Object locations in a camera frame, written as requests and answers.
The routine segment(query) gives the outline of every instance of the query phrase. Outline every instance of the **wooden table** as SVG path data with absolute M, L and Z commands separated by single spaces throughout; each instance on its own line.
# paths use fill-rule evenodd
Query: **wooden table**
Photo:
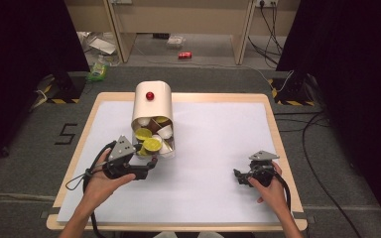
M 65 184 L 71 179 L 73 172 L 76 168 L 78 158 L 84 147 L 87 135 L 90 132 L 90 128 L 94 121 L 95 115 L 100 104 L 104 101 L 133 101 L 135 93 L 133 92 L 104 92 L 100 93 L 96 98 L 93 108 L 90 112 L 82 135 L 79 139 L 76 150 L 73 154 L 70 165 L 67 169 L 66 175 L 62 182 L 60 191 L 56 198 L 53 208 L 58 209 L 63 205 L 64 197 L 66 195 L 67 189 Z M 296 223 L 300 230 L 305 230 L 307 228 L 307 221 L 303 217 L 304 211 L 300 202 L 300 198 L 297 192 L 297 188 L 292 176 L 292 172 L 286 157 L 284 146 L 281 141 L 280 134 L 272 113 L 271 105 L 266 95 L 263 94 L 233 94 L 233 93 L 173 93 L 173 102 L 261 102 L 264 104 L 267 114 L 267 121 L 271 131 L 271 136 L 273 139 L 273 144 L 276 149 L 276 153 L 280 155 L 280 167 L 283 170 L 282 177 L 289 185 L 291 195 L 292 195 L 292 211 L 296 218 Z M 48 218 L 47 225 L 48 228 L 53 230 L 62 230 L 64 225 L 57 222 L 57 214 L 51 214 Z M 92 229 L 89 224 L 85 229 Z M 282 227 L 279 223 L 274 224 L 239 224 L 239 223 L 227 223 L 226 225 L 216 224 L 216 225 L 206 225 L 206 224 L 193 224 L 193 225 L 172 225 L 172 224 L 137 224 L 128 223 L 120 225 L 99 225 L 100 230 L 129 230 L 129 231 L 252 231 L 252 232 L 262 232 L 262 231 L 281 231 Z

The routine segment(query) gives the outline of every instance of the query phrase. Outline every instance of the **black curtain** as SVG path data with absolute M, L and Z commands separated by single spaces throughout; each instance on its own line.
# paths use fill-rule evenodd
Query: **black curtain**
M 36 99 L 39 81 L 89 71 L 63 0 L 0 1 L 0 149 Z
M 381 4 L 302 0 L 277 70 L 309 73 L 381 205 Z

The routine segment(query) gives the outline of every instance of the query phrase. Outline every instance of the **electrical outlet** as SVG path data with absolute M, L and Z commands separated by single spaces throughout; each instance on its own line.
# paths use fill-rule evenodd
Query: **electrical outlet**
M 264 8 L 277 7 L 278 0 L 256 0 L 256 7 L 261 7 L 261 1 L 264 2 Z

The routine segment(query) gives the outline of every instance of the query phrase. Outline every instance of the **white paper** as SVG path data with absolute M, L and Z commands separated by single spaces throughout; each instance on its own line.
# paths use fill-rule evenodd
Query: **white paper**
M 98 152 L 125 135 L 131 140 L 133 102 L 100 104 L 74 175 L 84 173 Z M 176 156 L 159 160 L 147 179 L 117 189 L 95 213 L 98 222 L 278 222 L 258 191 L 241 185 L 233 169 L 247 173 L 251 155 L 276 154 L 262 103 L 174 102 Z M 68 191 L 58 222 L 68 222 L 82 197 Z
M 110 55 L 114 53 L 114 51 L 116 51 L 116 47 L 113 44 L 105 42 L 98 38 L 92 41 L 92 43 L 90 43 L 89 45 Z

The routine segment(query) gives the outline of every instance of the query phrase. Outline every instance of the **cup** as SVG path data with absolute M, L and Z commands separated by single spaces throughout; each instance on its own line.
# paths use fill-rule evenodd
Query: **cup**
M 160 155 L 166 154 L 166 153 L 171 152 L 173 150 L 172 146 L 168 142 L 163 140 L 163 138 L 161 136 L 153 135 L 153 138 L 162 143 L 162 148 L 159 151 Z
M 147 128 L 153 133 L 156 134 L 158 130 L 162 128 L 159 123 L 156 122 L 155 118 L 152 117 L 148 122 Z
M 155 138 L 148 138 L 142 143 L 142 147 L 145 149 L 147 154 L 155 155 L 160 149 L 162 149 L 162 142 Z
M 139 143 L 144 142 L 148 138 L 151 138 L 153 136 L 153 133 L 148 130 L 147 128 L 138 128 L 135 130 L 135 138 Z
M 163 127 L 162 129 L 157 131 L 157 134 L 161 136 L 164 140 L 168 140 L 173 136 L 173 128 L 172 125 L 168 125 Z
M 155 118 L 156 122 L 161 126 L 161 127 L 165 127 L 165 126 L 168 126 L 168 125 L 172 125 L 172 121 L 168 118 L 168 117 L 165 117 L 165 116 L 158 116 Z
M 137 154 L 138 154 L 138 156 L 148 156 L 148 153 L 147 153 L 147 151 L 145 150 L 144 147 L 141 147 L 141 150 L 139 150 L 137 152 Z
M 137 122 L 141 127 L 147 127 L 150 121 L 151 117 L 140 117 L 137 119 Z

